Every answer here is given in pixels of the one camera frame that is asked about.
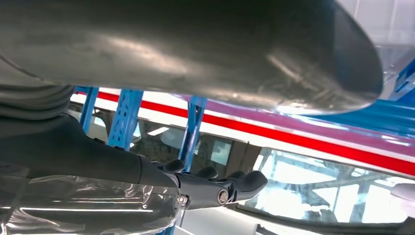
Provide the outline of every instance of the blue steel rack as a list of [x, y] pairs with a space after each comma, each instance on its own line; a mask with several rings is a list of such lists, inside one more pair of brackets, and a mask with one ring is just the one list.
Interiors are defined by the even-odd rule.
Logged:
[[[87, 100], [82, 108], [81, 124], [84, 127], [84, 131], [88, 132], [92, 118], [92, 110], [94, 109], [95, 100], [98, 95], [98, 88], [77, 87], [76, 91], [87, 94]], [[130, 143], [138, 122], [138, 111], [142, 96], [143, 91], [121, 90], [118, 107], [111, 125], [108, 145], [118, 146], [127, 151], [130, 149]], [[197, 144], [206, 102], [206, 98], [193, 96], [187, 104], [187, 127], [178, 156], [184, 162], [184, 171], [190, 171], [192, 165], [193, 152]], [[173, 235], [173, 232], [174, 226], [167, 228], [159, 234]]]

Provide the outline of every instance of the window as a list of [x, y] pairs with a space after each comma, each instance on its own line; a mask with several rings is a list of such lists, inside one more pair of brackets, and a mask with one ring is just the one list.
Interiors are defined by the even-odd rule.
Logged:
[[269, 179], [244, 203], [273, 215], [325, 223], [399, 223], [407, 216], [391, 203], [390, 190], [404, 179], [345, 164], [263, 148], [254, 170]]
[[[179, 157], [184, 129], [140, 119], [130, 145], [130, 151], [151, 161], [166, 163]], [[193, 154], [191, 172], [214, 166], [224, 176], [232, 141], [200, 133]]]
[[[81, 113], [78, 111], [68, 110], [67, 113], [75, 117], [78, 121], [81, 119]], [[91, 118], [91, 124], [88, 129], [87, 136], [89, 136], [90, 138], [98, 138], [105, 142], [108, 141], [106, 124], [104, 123], [104, 120], [100, 117], [95, 117], [95, 111], [93, 117]]]

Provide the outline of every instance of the screw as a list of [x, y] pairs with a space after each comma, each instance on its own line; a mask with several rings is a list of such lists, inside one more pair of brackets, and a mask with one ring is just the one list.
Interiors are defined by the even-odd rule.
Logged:
[[218, 194], [218, 202], [220, 205], [224, 205], [228, 200], [228, 191], [225, 189], [221, 189]]
[[185, 203], [185, 202], [186, 202], [186, 197], [184, 197], [184, 196], [180, 196], [180, 197], [178, 197], [178, 198], [177, 198], [177, 201], [178, 201], [180, 204], [183, 204], [183, 203]]

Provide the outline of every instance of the red stripe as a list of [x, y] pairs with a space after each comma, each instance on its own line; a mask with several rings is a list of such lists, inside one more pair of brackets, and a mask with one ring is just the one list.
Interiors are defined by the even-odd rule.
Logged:
[[[100, 92], [98, 97], [101, 99], [106, 99], [110, 101], [118, 102], [118, 95], [108, 94]], [[187, 110], [180, 109], [176, 107], [171, 107], [168, 105], [157, 104], [149, 101], [142, 101], [141, 107], [159, 111], [167, 114], [172, 114], [180, 117], [187, 117]], [[324, 142], [320, 140], [315, 140], [308, 137], [297, 136], [294, 134], [272, 130], [265, 127], [255, 126], [248, 123], [243, 123], [235, 120], [230, 120], [222, 117], [216, 117], [212, 115], [205, 114], [203, 116], [203, 122], [227, 127], [230, 129], [247, 132], [270, 139], [287, 142], [299, 146], [303, 146], [310, 149], [315, 149], [321, 152], [345, 157], [348, 159], [356, 160], [359, 162], [367, 163], [370, 165], [376, 165], [390, 170], [395, 170], [409, 175], [415, 175], [415, 163], [407, 162], [404, 160], [391, 158], [385, 155], [380, 155], [376, 153], [371, 153], [351, 147], [346, 147], [334, 143]]]

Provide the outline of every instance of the plastic wrap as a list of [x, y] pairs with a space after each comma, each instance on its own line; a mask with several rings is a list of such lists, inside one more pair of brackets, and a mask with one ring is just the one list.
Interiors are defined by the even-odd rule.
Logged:
[[[1, 191], [8, 189], [2, 184]], [[13, 212], [4, 234], [153, 234], [181, 214], [179, 197], [177, 188], [77, 176], [32, 179], [18, 203], [5, 206]]]

